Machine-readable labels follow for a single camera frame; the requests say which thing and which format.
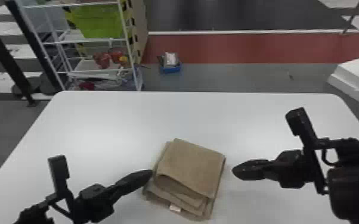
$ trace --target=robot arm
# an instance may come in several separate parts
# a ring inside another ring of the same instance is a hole
[[[49,158],[48,162],[55,193],[47,196],[45,201],[22,211],[15,224],[54,224],[53,219],[46,216],[49,207],[72,220],[74,224],[89,221],[98,223],[114,213],[113,205],[120,197],[144,186],[153,174],[152,170],[131,173],[108,188],[100,184],[92,185],[74,198],[67,186],[70,175],[65,156]],[[69,211],[57,205],[61,200],[66,201]]]
[[[244,181],[271,179],[282,188],[302,188],[313,182],[318,194],[330,196],[334,214],[340,219],[359,224],[359,141],[354,138],[330,140],[317,138],[303,108],[286,114],[292,133],[299,136],[302,150],[283,151],[275,160],[249,160],[233,168],[233,173]],[[335,149],[338,161],[327,161],[328,149]],[[315,151],[332,168],[327,178],[321,171]]]

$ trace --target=towel tag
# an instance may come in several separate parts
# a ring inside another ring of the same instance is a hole
[[[175,212],[181,212],[181,208],[174,204],[170,204],[170,210]]]

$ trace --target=white table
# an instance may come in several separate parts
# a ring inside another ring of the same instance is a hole
[[[302,146],[284,118],[305,107],[319,137],[359,139],[359,122],[326,94],[62,92],[56,95],[0,169],[0,224],[53,192],[47,158],[64,154],[75,195],[151,168],[166,141],[181,138],[227,156],[212,219],[206,223],[347,223],[332,214],[312,184],[281,189],[231,173],[253,158],[275,158]],[[115,205],[102,223],[192,223],[143,199],[140,191]],[[53,209],[56,224],[70,223]]]

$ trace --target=gray floor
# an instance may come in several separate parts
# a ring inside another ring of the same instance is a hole
[[[144,72],[145,91],[327,92],[340,96],[359,120],[359,102],[326,83],[334,64],[187,64],[178,74]],[[0,101],[0,167],[47,105]]]

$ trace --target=red stripe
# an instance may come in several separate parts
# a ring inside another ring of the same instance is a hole
[[[183,63],[342,63],[359,58],[359,33],[150,36],[143,63],[165,51]]]

